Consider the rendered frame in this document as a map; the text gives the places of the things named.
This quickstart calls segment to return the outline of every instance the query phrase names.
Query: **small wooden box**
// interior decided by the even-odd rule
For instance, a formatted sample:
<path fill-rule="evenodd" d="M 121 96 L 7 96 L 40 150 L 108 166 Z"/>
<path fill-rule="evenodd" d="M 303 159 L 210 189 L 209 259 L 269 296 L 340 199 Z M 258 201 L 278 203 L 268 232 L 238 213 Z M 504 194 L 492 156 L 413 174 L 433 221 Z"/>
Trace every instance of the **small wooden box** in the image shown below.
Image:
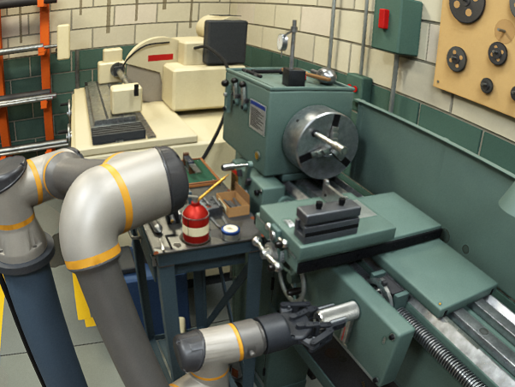
<path fill-rule="evenodd" d="M 222 203 L 223 210 L 228 217 L 244 217 L 251 213 L 251 196 L 238 183 L 236 183 L 234 191 L 217 193 L 216 198 Z M 240 203 L 237 207 L 229 207 L 224 201 L 231 201 L 234 198 Z"/>

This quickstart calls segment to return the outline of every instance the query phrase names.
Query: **black box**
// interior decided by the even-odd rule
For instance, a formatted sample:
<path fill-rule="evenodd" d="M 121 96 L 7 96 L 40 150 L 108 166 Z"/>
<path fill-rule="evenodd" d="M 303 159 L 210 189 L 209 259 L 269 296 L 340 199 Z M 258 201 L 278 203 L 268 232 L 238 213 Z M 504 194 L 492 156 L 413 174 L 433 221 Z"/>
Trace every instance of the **black box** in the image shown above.
<path fill-rule="evenodd" d="M 245 63 L 246 21 L 206 21 L 204 25 L 204 45 L 211 47 L 228 64 Z M 204 50 L 202 60 L 208 66 L 223 64 L 211 51 Z"/>
<path fill-rule="evenodd" d="M 305 84 L 305 71 L 301 68 L 287 68 L 282 70 L 282 84 L 284 86 L 303 86 Z"/>

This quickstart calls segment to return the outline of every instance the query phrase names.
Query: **yellow paint stripe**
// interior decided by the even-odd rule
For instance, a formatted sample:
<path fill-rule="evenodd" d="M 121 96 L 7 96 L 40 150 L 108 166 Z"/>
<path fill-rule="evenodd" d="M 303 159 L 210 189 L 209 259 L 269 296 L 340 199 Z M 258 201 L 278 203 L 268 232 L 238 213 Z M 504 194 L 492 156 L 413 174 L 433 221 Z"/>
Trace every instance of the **yellow paint stripe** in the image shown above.
<path fill-rule="evenodd" d="M 120 253 L 121 247 L 119 244 L 117 244 L 113 248 L 110 248 L 108 251 L 100 253 L 99 255 L 95 255 L 94 257 L 65 262 L 65 264 L 66 267 L 68 267 L 68 270 L 83 270 L 107 262 Z"/>
<path fill-rule="evenodd" d="M 234 326 L 234 324 L 230 323 L 229 326 L 233 328 L 234 334 L 236 335 L 236 340 L 238 340 L 238 346 L 240 346 L 240 361 L 245 357 L 245 350 L 243 348 L 243 342 L 241 341 L 240 333 L 238 332 L 238 328 Z"/>
<path fill-rule="evenodd" d="M 225 378 L 225 376 L 228 374 L 229 372 L 229 368 L 227 369 L 227 371 L 225 371 L 225 373 L 222 375 L 222 376 L 219 376 L 218 378 L 202 378 L 201 376 L 197 376 L 195 375 L 193 372 L 190 372 L 190 374 L 197 378 L 198 380 L 204 380 L 205 382 L 215 382 L 216 380 L 220 380 L 221 378 Z"/>
<path fill-rule="evenodd" d="M 48 164 L 50 163 L 50 161 L 55 157 L 57 156 L 58 154 L 61 154 L 62 152 L 59 152 L 59 153 L 56 153 L 55 155 L 53 155 L 51 158 L 48 159 L 48 161 L 46 162 L 46 164 L 44 165 L 44 168 L 43 168 L 43 184 L 44 184 L 44 189 L 46 189 L 46 192 L 48 192 L 48 195 L 50 195 L 52 198 L 55 198 L 54 195 L 52 195 L 50 193 L 50 191 L 48 190 L 48 187 L 46 187 L 46 168 L 48 167 Z"/>
<path fill-rule="evenodd" d="M 36 182 L 36 189 L 38 190 L 38 204 L 43 203 L 43 184 L 41 184 L 41 177 L 39 177 L 38 169 L 32 160 L 27 160 L 28 166 L 34 175 L 34 181 Z"/>
<path fill-rule="evenodd" d="M 5 296 L 3 295 L 2 288 L 0 288 L 0 348 L 2 347 L 2 328 L 3 328 L 3 305 L 5 303 Z"/>
<path fill-rule="evenodd" d="M 30 224 L 34 220 L 34 213 L 23 222 L 19 222 L 17 224 L 11 224 L 9 226 L 0 226 L 0 231 L 14 231 L 15 229 L 23 229 L 25 226 Z"/>
<path fill-rule="evenodd" d="M 123 232 L 129 231 L 133 225 L 133 202 L 131 201 L 131 195 L 128 192 L 125 182 L 121 178 L 120 173 L 109 164 L 102 164 L 102 166 L 115 178 L 116 184 L 120 189 L 121 198 L 123 199 L 123 205 L 125 206 L 125 229 Z"/>
<path fill-rule="evenodd" d="M 104 162 L 102 164 L 107 164 L 114 156 L 119 155 L 120 153 L 123 153 L 123 152 L 118 152 L 118 153 L 110 155 L 108 158 L 106 158 L 104 160 Z"/>
<path fill-rule="evenodd" d="M 74 279 L 75 309 L 77 309 L 77 319 L 83 320 L 86 328 L 97 326 L 95 324 L 95 320 L 92 317 L 92 313 L 90 312 L 90 307 L 87 305 L 82 288 L 80 287 L 79 279 L 75 273 L 73 273 L 72 277 Z"/>

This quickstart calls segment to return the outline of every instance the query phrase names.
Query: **pegboard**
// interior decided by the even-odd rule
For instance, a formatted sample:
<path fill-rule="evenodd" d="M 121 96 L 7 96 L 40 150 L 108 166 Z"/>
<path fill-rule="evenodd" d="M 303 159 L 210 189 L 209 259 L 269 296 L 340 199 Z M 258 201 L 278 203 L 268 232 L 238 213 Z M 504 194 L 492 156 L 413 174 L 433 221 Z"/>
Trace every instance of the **pegboard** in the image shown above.
<path fill-rule="evenodd" d="M 443 0 L 433 86 L 515 117 L 515 0 Z"/>

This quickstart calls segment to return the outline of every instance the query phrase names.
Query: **warning label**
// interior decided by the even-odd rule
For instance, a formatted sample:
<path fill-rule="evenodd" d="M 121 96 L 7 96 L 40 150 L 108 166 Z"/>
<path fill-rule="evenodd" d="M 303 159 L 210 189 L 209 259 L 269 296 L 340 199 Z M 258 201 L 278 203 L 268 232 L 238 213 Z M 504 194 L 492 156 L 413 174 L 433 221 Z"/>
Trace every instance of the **warning label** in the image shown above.
<path fill-rule="evenodd" d="M 249 126 L 264 137 L 266 123 L 266 106 L 251 99 Z"/>

